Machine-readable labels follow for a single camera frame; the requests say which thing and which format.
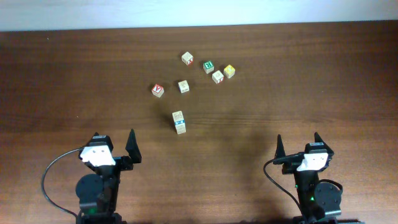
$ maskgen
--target wooden cube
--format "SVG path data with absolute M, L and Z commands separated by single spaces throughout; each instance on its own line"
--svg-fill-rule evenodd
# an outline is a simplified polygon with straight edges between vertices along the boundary
M 186 52 L 181 56 L 182 62 L 185 63 L 186 65 L 190 65 L 193 62 L 193 56 L 189 53 Z
M 179 82 L 178 87 L 180 87 L 181 93 L 185 93 L 189 91 L 188 82 L 186 80 Z
M 227 78 L 231 78 L 232 76 L 235 75 L 235 68 L 232 67 L 232 65 L 228 65 L 227 67 L 224 68 L 224 75 Z
M 161 85 L 156 84 L 153 88 L 152 88 L 152 93 L 157 96 L 157 97 L 161 97 L 164 93 L 164 89 Z
M 177 130 L 177 134 L 186 133 L 187 129 L 185 128 L 185 120 L 182 115 L 182 111 L 174 112 L 172 115 L 173 115 L 175 129 Z
M 211 78 L 215 83 L 219 84 L 224 80 L 224 75 L 218 70 L 217 72 L 213 73 Z
M 206 74 L 209 74 L 210 72 L 214 71 L 214 65 L 211 61 L 205 62 L 203 64 L 203 69 L 205 70 Z

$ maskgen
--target brown wooden surface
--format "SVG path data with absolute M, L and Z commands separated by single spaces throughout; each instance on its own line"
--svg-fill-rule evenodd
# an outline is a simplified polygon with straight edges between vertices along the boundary
M 41 194 L 45 167 L 95 131 L 124 155 L 134 128 L 142 164 L 122 173 L 117 207 L 129 222 L 298 215 L 262 166 L 278 134 L 291 154 L 318 131 L 335 151 L 320 177 L 344 185 L 342 217 L 396 223 L 397 56 L 391 21 L 0 33 L 0 222 L 73 223 Z M 216 85 L 204 60 L 236 74 Z M 296 195 L 280 170 L 269 167 Z M 64 158 L 47 176 L 50 197 L 77 212 L 75 184 L 89 173 L 77 154 Z

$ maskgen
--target wooden table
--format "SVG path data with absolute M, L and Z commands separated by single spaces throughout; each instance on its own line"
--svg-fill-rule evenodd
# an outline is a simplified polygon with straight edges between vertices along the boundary
M 0 222 L 73 223 L 41 194 L 45 167 L 96 131 L 126 155 L 134 128 L 142 164 L 122 173 L 117 207 L 128 222 L 299 215 L 262 166 L 278 134 L 292 154 L 318 131 L 335 151 L 320 177 L 345 188 L 341 217 L 396 223 L 397 56 L 397 21 L 0 33 Z M 236 74 L 216 85 L 204 60 Z M 268 170 L 296 195 L 292 175 Z M 62 159 L 50 197 L 77 212 L 75 185 L 89 173 L 77 154 Z

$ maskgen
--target white background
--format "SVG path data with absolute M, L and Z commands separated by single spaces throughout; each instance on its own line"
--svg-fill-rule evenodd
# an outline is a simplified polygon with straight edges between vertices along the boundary
M 0 0 L 0 30 L 398 19 L 398 0 Z

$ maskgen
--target wire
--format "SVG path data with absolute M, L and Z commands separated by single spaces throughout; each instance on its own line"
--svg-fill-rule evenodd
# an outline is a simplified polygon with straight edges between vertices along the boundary
M 271 162 L 275 162 L 275 161 L 278 161 L 278 160 L 281 160 L 281 159 L 287 159 L 287 158 L 289 158 L 290 156 L 284 156 L 284 157 L 281 157 L 281 158 L 278 158 L 278 159 L 271 159 L 270 161 L 268 161 L 268 162 L 266 162 L 266 163 L 264 164 L 263 171 L 264 171 L 264 174 L 268 177 L 268 179 L 269 179 L 273 184 L 275 184 L 279 189 L 281 189 L 283 192 L 285 192 L 287 195 L 289 195 L 289 196 L 293 199 L 293 201 L 296 203 L 298 209 L 300 210 L 301 215 L 302 215 L 303 218 L 304 218 L 304 222 L 305 222 L 305 223 L 308 223 L 308 220 L 307 220 L 307 218 L 305 217 L 305 215 L 303 214 L 303 210 L 301 209 L 301 206 L 300 206 L 299 202 L 297 201 L 297 199 L 296 199 L 290 192 L 288 192 L 287 190 L 285 190 L 281 185 L 279 185 L 277 182 L 275 182 L 274 179 L 272 179 L 272 178 L 268 175 L 268 173 L 267 173 L 267 171 L 266 171 L 266 167 L 267 167 L 268 164 L 270 164 Z
M 60 209 L 61 211 L 73 215 L 73 216 L 76 218 L 76 222 L 77 222 L 77 220 L 78 220 L 78 215 L 76 215 L 76 213 L 74 213 L 74 212 L 72 212 L 72 211 L 69 211 L 69 210 L 67 210 L 66 208 L 63 208 L 63 207 L 57 205 L 55 202 L 53 202 L 53 201 L 49 198 L 49 196 L 47 195 L 47 193 L 45 192 L 45 189 L 44 189 L 44 179 L 45 179 L 45 175 L 46 175 L 47 172 L 49 171 L 50 167 L 53 166 L 53 165 L 55 164 L 55 162 L 57 162 L 57 161 L 58 161 L 59 159 L 61 159 L 62 157 L 66 156 L 66 155 L 68 155 L 68 154 L 71 154 L 71 153 L 73 153 L 73 152 L 77 152 L 77 151 L 79 151 L 79 150 L 81 150 L 81 148 L 74 149 L 74 150 L 72 150 L 72 151 L 66 152 L 66 153 L 62 154 L 61 156 L 59 156 L 58 158 L 54 159 L 54 161 L 52 161 L 52 162 L 50 163 L 50 165 L 45 169 L 44 174 L 43 174 L 43 177 L 42 177 L 42 193 L 44 194 L 45 199 L 47 199 L 47 201 L 49 201 L 53 206 L 57 207 L 57 208 Z

